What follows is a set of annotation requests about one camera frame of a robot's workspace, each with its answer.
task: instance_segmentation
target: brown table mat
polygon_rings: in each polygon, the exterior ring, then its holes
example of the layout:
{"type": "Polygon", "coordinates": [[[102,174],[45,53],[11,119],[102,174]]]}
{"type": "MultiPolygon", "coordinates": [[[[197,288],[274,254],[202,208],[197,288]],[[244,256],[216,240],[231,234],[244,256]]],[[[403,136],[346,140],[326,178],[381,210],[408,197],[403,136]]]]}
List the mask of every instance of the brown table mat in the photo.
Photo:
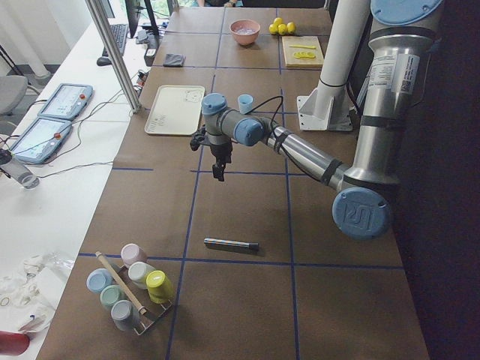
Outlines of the brown table mat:
{"type": "MultiPolygon", "coordinates": [[[[245,92],[256,104],[283,93],[276,121],[351,164],[354,133],[299,130],[296,96],[310,94],[320,70],[284,68],[278,39],[266,32],[277,16],[296,22],[300,35],[319,36],[326,51],[332,24],[322,9],[182,8],[172,15],[140,98],[146,109],[131,119],[39,359],[428,358],[391,233],[347,238],[332,221],[335,192],[263,144],[234,145],[220,183],[208,148],[192,152],[188,136],[143,130],[161,85],[202,85],[234,108],[245,92]],[[228,34],[241,18],[262,24],[251,51],[228,34]],[[205,46],[192,51],[199,41],[205,46]],[[187,54],[185,67],[161,67],[169,52],[187,54]],[[261,250],[212,250],[205,237],[259,242],[261,250]],[[100,267],[92,254],[118,258],[128,242],[179,289],[172,312],[141,337],[117,330],[85,285],[100,267]]],[[[260,115],[272,116],[277,104],[260,115]]]]}

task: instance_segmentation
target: bottle rack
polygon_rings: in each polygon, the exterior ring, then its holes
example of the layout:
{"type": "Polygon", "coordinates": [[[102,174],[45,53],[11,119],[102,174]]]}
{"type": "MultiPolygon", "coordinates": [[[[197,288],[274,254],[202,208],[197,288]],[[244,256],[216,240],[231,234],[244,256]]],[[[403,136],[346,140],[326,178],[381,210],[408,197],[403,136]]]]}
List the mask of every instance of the bottle rack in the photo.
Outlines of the bottle rack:
{"type": "Polygon", "coordinates": [[[140,316],[140,325],[137,326],[134,331],[137,335],[144,334],[147,330],[149,330],[159,319],[167,315],[168,311],[172,308],[173,304],[171,301],[166,303],[160,304],[161,311],[160,313],[154,313],[153,311],[149,310],[146,306],[144,306],[139,299],[135,296],[135,294],[130,290],[128,285],[123,281],[120,277],[120,274],[125,273],[128,269],[125,265],[123,265],[120,270],[117,272],[112,267],[108,259],[103,255],[100,251],[95,253],[98,261],[101,262],[103,267],[112,275],[113,280],[121,287],[124,291],[125,295],[127,296],[128,300],[133,304],[133,306],[137,309],[139,316],[140,316]]]}

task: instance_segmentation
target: pink bowl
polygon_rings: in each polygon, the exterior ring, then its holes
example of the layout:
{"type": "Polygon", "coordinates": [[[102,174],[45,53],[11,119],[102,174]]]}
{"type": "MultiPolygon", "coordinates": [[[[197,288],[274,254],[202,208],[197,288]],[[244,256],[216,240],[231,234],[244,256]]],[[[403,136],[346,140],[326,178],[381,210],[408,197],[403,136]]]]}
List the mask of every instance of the pink bowl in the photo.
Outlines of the pink bowl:
{"type": "Polygon", "coordinates": [[[253,20],[237,20],[230,25],[230,32],[237,43],[249,45],[258,38],[260,24],[253,20]]]}

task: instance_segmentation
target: monitor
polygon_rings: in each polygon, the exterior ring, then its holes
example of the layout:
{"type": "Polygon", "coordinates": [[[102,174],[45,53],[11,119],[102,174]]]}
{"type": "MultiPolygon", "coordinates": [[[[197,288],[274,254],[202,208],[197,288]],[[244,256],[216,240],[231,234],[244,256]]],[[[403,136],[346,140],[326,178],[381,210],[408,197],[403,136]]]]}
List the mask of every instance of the monitor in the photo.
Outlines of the monitor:
{"type": "Polygon", "coordinates": [[[135,33],[137,33],[138,22],[143,6],[140,5],[140,0],[125,0],[125,9],[127,11],[130,38],[134,38],[135,33]]]}
{"type": "Polygon", "coordinates": [[[158,36],[157,22],[155,21],[155,15],[150,0],[125,0],[125,9],[127,10],[128,28],[130,29],[131,38],[134,38],[135,33],[137,32],[142,9],[147,10],[153,35],[158,36]]]}

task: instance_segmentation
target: gray cloth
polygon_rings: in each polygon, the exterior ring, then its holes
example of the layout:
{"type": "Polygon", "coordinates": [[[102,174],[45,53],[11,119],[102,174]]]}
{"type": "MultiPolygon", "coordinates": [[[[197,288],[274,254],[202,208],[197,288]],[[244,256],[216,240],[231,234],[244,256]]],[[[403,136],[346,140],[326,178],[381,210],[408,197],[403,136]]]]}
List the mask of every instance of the gray cloth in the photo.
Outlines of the gray cloth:
{"type": "Polygon", "coordinates": [[[166,54],[163,66],[166,68],[180,68],[183,66],[185,56],[182,54],[166,54]]]}

